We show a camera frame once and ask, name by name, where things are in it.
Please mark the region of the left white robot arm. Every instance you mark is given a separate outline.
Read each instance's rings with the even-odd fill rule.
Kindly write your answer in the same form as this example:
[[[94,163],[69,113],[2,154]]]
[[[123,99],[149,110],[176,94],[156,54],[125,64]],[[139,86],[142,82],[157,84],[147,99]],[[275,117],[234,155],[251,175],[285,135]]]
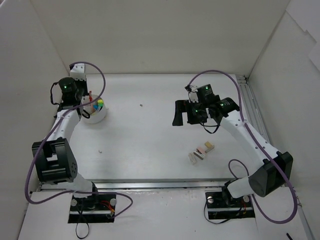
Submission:
[[[83,106],[78,107],[90,95],[87,82],[69,76],[54,84],[59,85],[62,92],[54,126],[44,142],[32,145],[37,177],[42,184],[57,185],[70,191],[75,198],[82,199],[87,209],[94,210],[100,204],[99,195],[94,193],[97,189],[93,182],[78,173],[77,161],[69,144],[81,118],[91,117]]]

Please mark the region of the yellow cap highlighter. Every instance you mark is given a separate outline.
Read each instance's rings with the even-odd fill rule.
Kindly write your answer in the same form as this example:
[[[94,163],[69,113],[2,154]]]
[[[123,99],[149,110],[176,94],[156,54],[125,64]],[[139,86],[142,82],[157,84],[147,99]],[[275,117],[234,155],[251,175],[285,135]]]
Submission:
[[[97,101],[98,106],[102,107],[104,105],[104,101],[102,99],[99,99]]]

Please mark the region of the red gel pen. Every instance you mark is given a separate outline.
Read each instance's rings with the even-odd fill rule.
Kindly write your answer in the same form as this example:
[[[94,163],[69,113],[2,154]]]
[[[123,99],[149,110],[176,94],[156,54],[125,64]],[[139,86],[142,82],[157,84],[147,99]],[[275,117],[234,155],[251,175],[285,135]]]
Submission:
[[[91,102],[91,101],[93,100],[93,98],[92,98],[92,91],[89,91],[88,93],[89,93],[88,98],[89,98],[89,101]]]

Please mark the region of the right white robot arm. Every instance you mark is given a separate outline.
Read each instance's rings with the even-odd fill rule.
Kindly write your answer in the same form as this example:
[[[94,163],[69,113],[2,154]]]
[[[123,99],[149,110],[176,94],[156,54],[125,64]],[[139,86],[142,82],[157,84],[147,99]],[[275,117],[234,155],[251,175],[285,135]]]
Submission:
[[[221,193],[221,200],[233,206],[240,197],[256,194],[265,197],[285,184],[290,178],[293,157],[281,153],[270,145],[257,130],[242,119],[240,107],[230,97],[220,99],[213,93],[210,84],[195,90],[196,101],[188,99],[175,102],[173,126],[182,126],[183,113],[190,125],[204,125],[208,119],[229,132],[240,144],[251,160],[254,173],[228,183]]]

